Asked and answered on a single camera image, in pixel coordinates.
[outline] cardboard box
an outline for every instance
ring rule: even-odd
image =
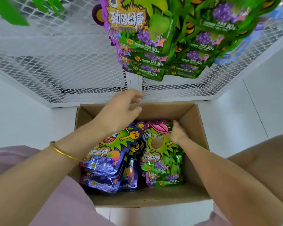
[[[189,137],[200,146],[209,149],[197,105],[194,102],[143,103],[142,112],[136,121],[177,120]],[[75,128],[91,121],[104,107],[104,104],[83,104],[77,110]],[[90,194],[96,207],[147,207],[196,202],[209,199],[192,163],[185,155],[182,164],[184,185],[174,187],[138,188],[135,192],[116,194]],[[78,181],[79,168],[70,176]]]

